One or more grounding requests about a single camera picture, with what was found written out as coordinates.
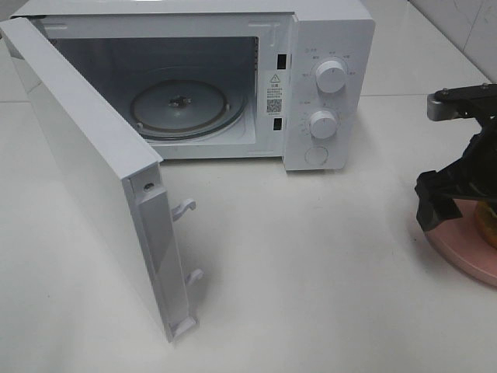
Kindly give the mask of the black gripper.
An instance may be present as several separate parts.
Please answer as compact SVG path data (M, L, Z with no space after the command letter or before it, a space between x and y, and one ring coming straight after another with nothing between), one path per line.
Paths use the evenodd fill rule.
M462 217L454 199L496 204L496 116L471 138L459 159L440 171L421 173L415 192L416 219L424 232Z

